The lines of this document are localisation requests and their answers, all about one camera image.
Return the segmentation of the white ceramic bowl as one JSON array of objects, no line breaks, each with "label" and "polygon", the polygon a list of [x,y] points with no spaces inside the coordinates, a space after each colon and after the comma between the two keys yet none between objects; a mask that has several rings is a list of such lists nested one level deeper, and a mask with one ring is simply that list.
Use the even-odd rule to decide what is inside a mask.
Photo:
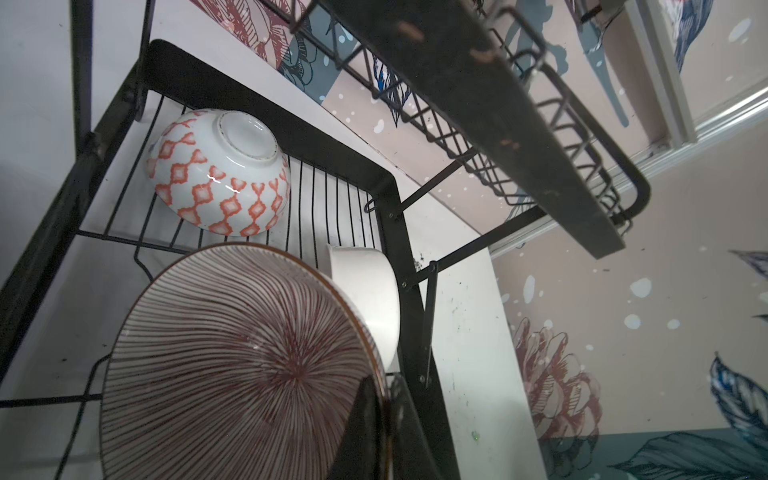
[{"label": "white ceramic bowl", "polygon": [[379,250],[327,246],[330,277],[354,303],[387,372],[398,366],[400,295],[394,270]]}]

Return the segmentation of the pink ribbed bowl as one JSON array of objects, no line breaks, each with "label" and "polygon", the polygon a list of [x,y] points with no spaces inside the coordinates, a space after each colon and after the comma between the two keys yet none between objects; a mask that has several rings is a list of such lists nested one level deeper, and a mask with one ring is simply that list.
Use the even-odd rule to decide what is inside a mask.
[{"label": "pink ribbed bowl", "polygon": [[108,479],[322,479],[364,379],[385,368],[348,296],[279,249],[223,243],[141,293],[108,362]]}]

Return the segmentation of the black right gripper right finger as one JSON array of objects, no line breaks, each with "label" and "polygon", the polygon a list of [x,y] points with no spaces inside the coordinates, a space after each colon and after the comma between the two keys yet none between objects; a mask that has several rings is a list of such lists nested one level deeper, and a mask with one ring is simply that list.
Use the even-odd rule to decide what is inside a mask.
[{"label": "black right gripper right finger", "polygon": [[441,479],[405,379],[401,374],[389,374],[388,380],[393,478]]}]

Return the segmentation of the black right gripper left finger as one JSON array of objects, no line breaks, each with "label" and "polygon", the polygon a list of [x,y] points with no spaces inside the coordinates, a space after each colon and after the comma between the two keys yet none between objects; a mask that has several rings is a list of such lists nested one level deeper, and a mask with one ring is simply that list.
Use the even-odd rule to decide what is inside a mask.
[{"label": "black right gripper left finger", "polygon": [[375,480],[384,472],[382,402],[372,376],[361,380],[328,480]]}]

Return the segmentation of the white red patterned bowl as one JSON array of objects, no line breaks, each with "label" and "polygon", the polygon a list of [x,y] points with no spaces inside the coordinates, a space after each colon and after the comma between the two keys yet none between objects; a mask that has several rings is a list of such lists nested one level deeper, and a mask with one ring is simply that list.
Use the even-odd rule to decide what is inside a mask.
[{"label": "white red patterned bowl", "polygon": [[184,113],[151,145],[145,169],[174,213],[214,234],[256,236],[288,210],[289,159],[273,132],[245,112]]}]

